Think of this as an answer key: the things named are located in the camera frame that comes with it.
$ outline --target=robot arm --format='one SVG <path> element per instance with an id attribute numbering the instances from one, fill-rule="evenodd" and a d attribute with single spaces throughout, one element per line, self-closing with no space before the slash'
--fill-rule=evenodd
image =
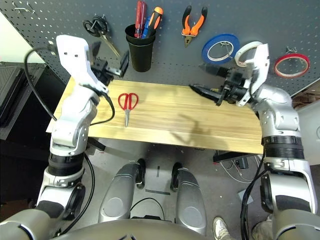
<path id="1" fill-rule="evenodd" d="M 261 177 L 261 205 L 274 215 L 274 239 L 295 239 L 294 235 L 297 239 L 302 236 L 317 239 L 320 218 L 314 215 L 317 198 L 304 157 L 299 117 L 286 91 L 264 83 L 269 65 L 268 45 L 261 44 L 246 61 L 248 79 L 232 69 L 206 65 L 207 72 L 226 78 L 220 91 L 197 84 L 190 87 L 218 106 L 223 100 L 240 107 L 250 106 L 262 129 L 263 163 L 267 172 Z"/>
<path id="2" fill-rule="evenodd" d="M 36 208 L 1 222 L 3 239 L 51 239 L 59 234 L 64 220 L 73 220 L 79 214 L 86 192 L 81 179 L 89 126 L 97 115 L 99 97 L 108 96 L 108 88 L 100 80 L 108 84 L 113 79 L 110 74 L 122 77 L 128 67 L 128 53 L 120 69 L 107 68 L 108 63 L 101 60 L 93 65 L 89 46 L 82 38 L 59 35 L 56 43 L 60 62 L 76 85 L 52 129 L 49 165 L 44 170 Z"/>

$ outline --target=orange pliers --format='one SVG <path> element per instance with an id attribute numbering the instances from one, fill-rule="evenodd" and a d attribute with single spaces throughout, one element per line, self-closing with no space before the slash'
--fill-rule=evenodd
<path id="1" fill-rule="evenodd" d="M 189 16 L 191 13 L 191 6 L 187 6 L 184 14 L 182 16 L 182 32 L 181 34 L 184 36 L 184 47 L 188 47 L 190 44 L 192 38 L 196 37 L 198 35 L 199 29 L 204 24 L 207 14 L 208 14 L 208 8 L 204 6 L 201 10 L 201 17 L 199 18 L 198 22 L 190 29 L 190 26 L 188 24 Z"/>

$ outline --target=wooden table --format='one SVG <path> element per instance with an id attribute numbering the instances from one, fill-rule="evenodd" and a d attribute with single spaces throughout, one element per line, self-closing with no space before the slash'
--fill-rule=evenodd
<path id="1" fill-rule="evenodd" d="M 55 110 L 61 115 L 63 101 L 73 91 L 71 78 Z M 139 103 L 130 112 L 128 127 L 125 112 L 119 107 L 118 96 L 136 93 Z M 134 140 L 142 142 L 182 145 L 223 151 L 261 154 L 261 127 L 255 114 L 246 106 L 238 107 L 227 102 L 221 106 L 193 92 L 188 86 L 114 80 L 109 85 L 109 96 L 115 107 L 113 120 L 93 125 L 90 137 Z M 104 98 L 98 105 L 92 121 L 111 116 Z M 52 131 L 51 120 L 47 132 Z"/>

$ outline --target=floor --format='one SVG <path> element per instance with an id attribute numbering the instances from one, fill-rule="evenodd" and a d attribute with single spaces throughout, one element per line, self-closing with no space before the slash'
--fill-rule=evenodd
<path id="1" fill-rule="evenodd" d="M 86 213 L 72 230 L 96 224 L 100 204 L 114 175 L 129 161 L 144 158 L 146 161 L 145 187 L 144 189 L 135 188 L 133 204 L 146 197 L 155 198 L 164 209 L 165 219 L 174 221 L 177 194 L 170 190 L 171 171 L 175 162 L 181 162 L 194 174 L 201 187 L 207 214 L 207 238 L 213 239 L 212 221 L 215 216 L 221 216 L 226 221 L 229 232 L 234 238 L 241 238 L 241 201 L 237 193 L 245 190 L 248 184 L 236 182 L 227 175 L 220 164 L 213 164 L 214 150 L 105 138 L 99 141 L 106 145 L 106 150 L 96 150 L 94 155 L 89 155 L 95 171 L 94 196 Z M 251 157 L 248 158 L 248 163 L 249 169 L 242 170 L 242 176 L 250 179 L 257 170 L 257 163 Z M 225 163 L 226 168 L 230 165 L 229 162 Z M 84 166 L 86 171 L 82 182 L 87 189 L 85 203 L 90 192 L 91 175 L 87 165 Z M 229 172 L 240 179 L 235 167 Z M 320 167 L 315 172 L 317 174 L 313 177 L 315 184 L 317 183 L 316 191 L 319 196 Z M 255 184 L 251 193 L 253 202 L 249 204 L 249 229 L 257 222 L 263 221 L 268 215 L 261 208 L 259 185 L 260 181 Z M 151 193 L 149 190 L 163 193 Z M 163 218 L 161 209 L 152 200 L 139 203 L 131 212 L 131 216 L 142 217 L 144 215 Z"/>

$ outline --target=scissors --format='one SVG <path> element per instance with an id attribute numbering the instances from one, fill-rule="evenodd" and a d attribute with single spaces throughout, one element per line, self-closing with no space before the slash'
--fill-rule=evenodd
<path id="1" fill-rule="evenodd" d="M 105 43 L 109 46 L 109 48 L 114 52 L 114 54 L 119 58 L 120 53 L 117 50 L 117 48 L 114 46 L 114 44 L 109 39 L 108 33 L 108 25 L 107 21 L 104 20 L 100 16 L 94 16 L 92 18 L 92 22 L 89 20 L 83 21 L 83 27 L 84 29 L 92 36 L 100 38 L 102 37 Z"/>
<path id="2" fill-rule="evenodd" d="M 125 96 L 124 105 L 121 104 L 122 96 Z M 136 98 L 135 104 L 133 106 L 132 106 L 132 96 L 135 96 L 135 98 Z M 139 97 L 138 97 L 137 94 L 135 94 L 133 92 L 132 93 L 122 93 L 122 94 L 119 95 L 118 103 L 120 105 L 120 108 L 122 108 L 124 110 L 124 113 L 125 113 L 125 118 L 124 118 L 124 126 L 125 127 L 127 127 L 128 123 L 129 123 L 130 111 L 136 107 L 138 102 L 139 102 Z"/>

